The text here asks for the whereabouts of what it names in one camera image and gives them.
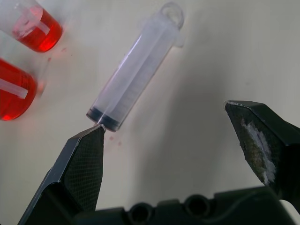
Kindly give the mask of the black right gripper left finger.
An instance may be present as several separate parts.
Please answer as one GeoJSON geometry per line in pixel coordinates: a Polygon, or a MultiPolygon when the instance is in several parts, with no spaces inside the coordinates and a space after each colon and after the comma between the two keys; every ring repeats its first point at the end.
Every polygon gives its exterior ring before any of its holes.
{"type": "Polygon", "coordinates": [[[103,177],[105,128],[96,125],[71,137],[47,172],[20,225],[70,225],[95,211],[103,177]]]}

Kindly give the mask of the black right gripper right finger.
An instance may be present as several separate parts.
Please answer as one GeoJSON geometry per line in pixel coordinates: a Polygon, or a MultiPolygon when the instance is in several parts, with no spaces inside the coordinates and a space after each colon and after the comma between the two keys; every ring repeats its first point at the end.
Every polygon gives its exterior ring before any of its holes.
{"type": "Polygon", "coordinates": [[[300,206],[300,129],[263,103],[225,102],[245,160],[279,199],[300,206]]]}

